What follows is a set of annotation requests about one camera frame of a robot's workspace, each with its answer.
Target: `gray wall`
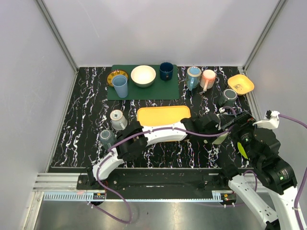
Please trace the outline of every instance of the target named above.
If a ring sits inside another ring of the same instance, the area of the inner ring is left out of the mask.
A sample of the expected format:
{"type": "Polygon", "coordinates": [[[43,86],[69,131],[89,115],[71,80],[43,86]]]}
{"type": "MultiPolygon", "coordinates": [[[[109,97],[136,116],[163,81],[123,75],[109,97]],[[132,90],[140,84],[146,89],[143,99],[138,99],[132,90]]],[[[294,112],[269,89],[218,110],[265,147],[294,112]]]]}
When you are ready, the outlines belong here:
{"type": "MultiPolygon", "coordinates": [[[[248,68],[255,95],[264,115],[277,110],[307,123],[307,1],[288,1],[248,68]]],[[[299,183],[307,166],[307,130],[281,119],[275,130],[282,156],[294,168],[299,183]]],[[[307,188],[300,204],[307,219],[307,188]]]]}
{"type": "Polygon", "coordinates": [[[278,0],[44,2],[79,66],[242,66],[278,0]]]}
{"type": "Polygon", "coordinates": [[[73,71],[34,0],[0,9],[0,225],[16,230],[47,166],[73,71]]]}

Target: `mug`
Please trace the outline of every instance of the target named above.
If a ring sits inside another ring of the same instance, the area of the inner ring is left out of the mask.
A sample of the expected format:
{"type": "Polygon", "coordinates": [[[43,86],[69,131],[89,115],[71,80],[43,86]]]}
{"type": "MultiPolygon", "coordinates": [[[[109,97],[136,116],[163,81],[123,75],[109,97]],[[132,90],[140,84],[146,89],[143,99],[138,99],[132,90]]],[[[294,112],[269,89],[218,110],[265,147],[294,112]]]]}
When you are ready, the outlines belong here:
{"type": "Polygon", "coordinates": [[[200,81],[201,69],[193,66],[189,67],[186,74],[186,85],[190,91],[196,88],[200,81]]]}
{"type": "Polygon", "coordinates": [[[116,109],[113,110],[110,114],[112,127],[115,130],[124,130],[128,124],[126,118],[123,115],[123,112],[116,109]]]}
{"type": "Polygon", "coordinates": [[[234,90],[226,89],[223,91],[222,96],[219,99],[219,105],[232,107],[237,97],[238,95],[234,90]]]}
{"type": "Polygon", "coordinates": [[[120,98],[128,96],[128,80],[124,75],[117,75],[112,79],[112,85],[120,98]]]}
{"type": "Polygon", "coordinates": [[[163,62],[160,65],[160,78],[164,81],[171,80],[173,77],[174,66],[172,63],[163,62]]]}
{"type": "Polygon", "coordinates": [[[105,150],[108,150],[115,144],[116,138],[112,131],[108,129],[102,130],[99,134],[99,140],[105,150]]]}
{"type": "Polygon", "coordinates": [[[212,88],[214,85],[216,74],[211,69],[206,69],[201,76],[200,86],[203,88],[203,91],[212,88]]]}

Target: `yellow rectangular plate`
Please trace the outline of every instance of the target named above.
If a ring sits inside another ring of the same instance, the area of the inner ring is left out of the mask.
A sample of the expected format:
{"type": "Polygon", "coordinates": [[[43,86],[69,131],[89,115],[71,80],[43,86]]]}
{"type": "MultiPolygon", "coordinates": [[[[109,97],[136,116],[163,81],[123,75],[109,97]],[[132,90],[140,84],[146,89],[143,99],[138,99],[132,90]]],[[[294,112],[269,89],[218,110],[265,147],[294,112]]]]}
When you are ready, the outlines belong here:
{"type": "Polygon", "coordinates": [[[190,117],[190,109],[185,105],[145,107],[137,112],[137,119],[142,126],[170,125],[190,117]]]}
{"type": "Polygon", "coordinates": [[[244,95],[254,90],[254,83],[243,74],[237,74],[228,79],[228,86],[238,95],[244,95]]]}

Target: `orange mug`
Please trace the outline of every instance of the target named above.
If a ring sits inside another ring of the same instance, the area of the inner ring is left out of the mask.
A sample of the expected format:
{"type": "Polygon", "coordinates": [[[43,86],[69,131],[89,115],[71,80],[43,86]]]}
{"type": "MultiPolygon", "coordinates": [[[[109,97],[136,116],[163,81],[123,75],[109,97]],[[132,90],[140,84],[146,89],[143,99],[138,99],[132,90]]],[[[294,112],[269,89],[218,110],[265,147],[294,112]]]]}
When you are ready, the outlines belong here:
{"type": "Polygon", "coordinates": [[[203,88],[203,91],[212,88],[215,82],[216,74],[211,69],[206,69],[201,76],[200,86],[203,88]]]}

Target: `small yellow dish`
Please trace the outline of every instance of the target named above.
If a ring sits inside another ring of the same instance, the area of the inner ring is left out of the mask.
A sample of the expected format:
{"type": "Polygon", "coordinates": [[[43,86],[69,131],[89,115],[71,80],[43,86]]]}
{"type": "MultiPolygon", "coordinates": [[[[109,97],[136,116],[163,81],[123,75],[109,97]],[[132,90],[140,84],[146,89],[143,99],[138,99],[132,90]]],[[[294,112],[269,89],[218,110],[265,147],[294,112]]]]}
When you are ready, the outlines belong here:
{"type": "Polygon", "coordinates": [[[243,74],[237,74],[228,79],[228,86],[234,90],[238,95],[244,95],[250,91],[253,91],[254,83],[243,74]]]}

